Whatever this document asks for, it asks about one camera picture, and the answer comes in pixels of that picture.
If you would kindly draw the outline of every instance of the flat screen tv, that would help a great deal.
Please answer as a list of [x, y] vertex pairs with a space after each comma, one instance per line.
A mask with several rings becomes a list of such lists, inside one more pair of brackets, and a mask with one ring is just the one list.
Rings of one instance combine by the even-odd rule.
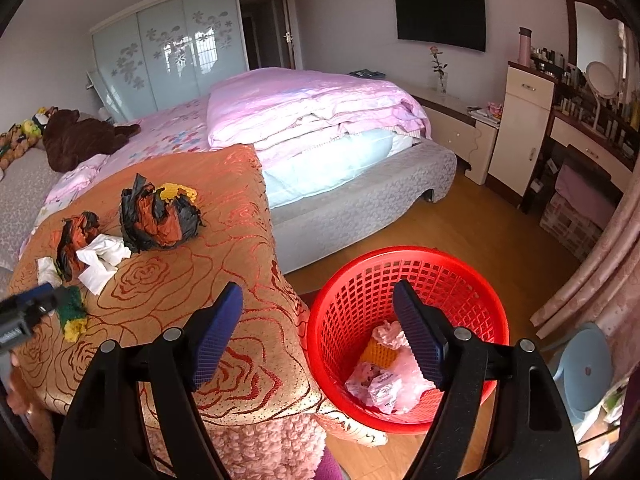
[[396, 0], [398, 40], [486, 50], [484, 0]]

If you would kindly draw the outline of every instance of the blue gripper pad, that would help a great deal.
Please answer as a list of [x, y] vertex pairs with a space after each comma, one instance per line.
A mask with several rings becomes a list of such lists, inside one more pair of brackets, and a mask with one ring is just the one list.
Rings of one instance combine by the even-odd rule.
[[194, 347], [193, 384], [198, 389], [213, 377], [242, 314], [242, 288], [229, 282], [218, 296], [209, 327]]
[[407, 280], [394, 285], [393, 302], [422, 375], [441, 389], [445, 382], [448, 343], [438, 323], [444, 314], [435, 307], [425, 306]]

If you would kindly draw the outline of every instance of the pink comforter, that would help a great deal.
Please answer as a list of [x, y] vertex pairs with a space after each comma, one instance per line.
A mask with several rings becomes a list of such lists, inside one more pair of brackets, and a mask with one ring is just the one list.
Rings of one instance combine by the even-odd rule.
[[207, 107], [209, 145], [253, 144], [265, 168], [374, 128], [431, 138], [424, 110], [407, 92], [348, 75], [253, 70], [213, 85]]
[[[133, 164], [181, 152], [253, 143], [265, 168], [345, 133], [387, 128], [429, 137], [422, 107], [393, 83], [264, 68], [227, 79], [203, 96], [138, 121], [140, 133], [111, 156], [67, 173], [45, 204], [68, 203]], [[51, 208], [48, 214], [55, 211]]]

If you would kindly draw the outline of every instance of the round makeup mirror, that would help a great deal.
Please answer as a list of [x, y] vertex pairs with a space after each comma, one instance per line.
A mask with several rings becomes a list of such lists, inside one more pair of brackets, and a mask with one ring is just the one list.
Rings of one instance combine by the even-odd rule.
[[618, 95], [618, 80], [611, 69], [600, 61], [591, 61], [584, 72], [589, 88], [596, 97], [596, 117], [593, 121], [593, 129], [596, 130], [600, 119], [600, 98], [613, 99]]

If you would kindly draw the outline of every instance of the blue plastic stool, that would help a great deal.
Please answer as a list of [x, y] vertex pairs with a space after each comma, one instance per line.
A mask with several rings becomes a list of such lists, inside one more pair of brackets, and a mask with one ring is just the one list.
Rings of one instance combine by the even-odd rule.
[[613, 366], [609, 345], [600, 328], [587, 323], [570, 339], [557, 343], [549, 369], [569, 415], [572, 426], [587, 419], [611, 387]]

